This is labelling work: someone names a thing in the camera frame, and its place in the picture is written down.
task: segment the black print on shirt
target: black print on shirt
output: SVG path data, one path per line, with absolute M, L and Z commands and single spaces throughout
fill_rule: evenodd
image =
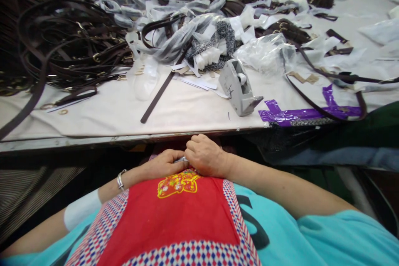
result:
M 237 195 L 238 204 L 244 204 L 252 209 L 251 201 L 248 197 L 244 195 Z M 265 230 L 261 226 L 261 224 L 252 217 L 248 212 L 240 207 L 242 218 L 244 220 L 249 221 L 256 227 L 256 233 L 251 234 L 252 241 L 254 242 L 256 250 L 264 249 L 266 246 L 270 244 L 269 236 L 266 234 Z

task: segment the woman's right hand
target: woman's right hand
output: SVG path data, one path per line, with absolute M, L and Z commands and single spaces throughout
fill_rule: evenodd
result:
M 193 135 L 187 142 L 185 157 L 203 176 L 228 177 L 230 171 L 229 153 L 223 151 L 204 134 Z

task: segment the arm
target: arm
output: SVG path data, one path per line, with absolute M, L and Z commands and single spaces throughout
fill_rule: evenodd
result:
M 184 152 L 182 151 L 166 150 L 155 159 L 148 161 L 142 166 L 135 167 L 125 172 L 121 177 L 125 190 L 143 181 L 167 177 L 181 172 L 183 169 L 187 168 L 188 163 L 184 161 L 173 163 L 173 161 L 183 157 L 183 155 Z M 118 183 L 115 178 L 98 189 L 98 197 L 103 204 L 113 199 L 120 192 L 121 190 L 118 188 Z M 2 252 L 2 258 L 43 251 L 66 236 L 69 233 L 64 222 L 66 209 L 67 208 L 62 209 L 43 221 L 32 231 L 19 238 Z
M 293 174 L 224 152 L 205 135 L 187 142 L 186 158 L 203 175 L 221 177 L 247 187 L 283 206 L 294 218 L 357 210 L 336 195 Z

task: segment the woman's left hand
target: woman's left hand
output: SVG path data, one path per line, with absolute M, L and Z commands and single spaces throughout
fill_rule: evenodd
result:
M 185 170 L 190 164 L 187 161 L 173 163 L 184 156 L 183 151 L 165 150 L 154 159 L 140 166 L 145 173 L 146 180 L 168 177 Z

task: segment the purple tape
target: purple tape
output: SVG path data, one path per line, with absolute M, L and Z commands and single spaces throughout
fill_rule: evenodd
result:
M 328 107 L 322 109 L 336 117 L 346 119 L 348 116 L 360 116 L 362 114 L 360 107 L 338 106 L 334 100 L 332 84 L 328 87 L 323 87 L 323 96 Z M 294 120 L 324 117 L 324 115 L 313 108 L 282 111 L 276 100 L 265 101 L 265 104 L 269 110 L 258 111 L 262 121 L 278 122 L 282 127 L 291 126 L 291 121 Z
M 328 107 L 338 106 L 337 102 L 334 100 L 332 84 L 327 87 L 323 87 L 323 96 Z

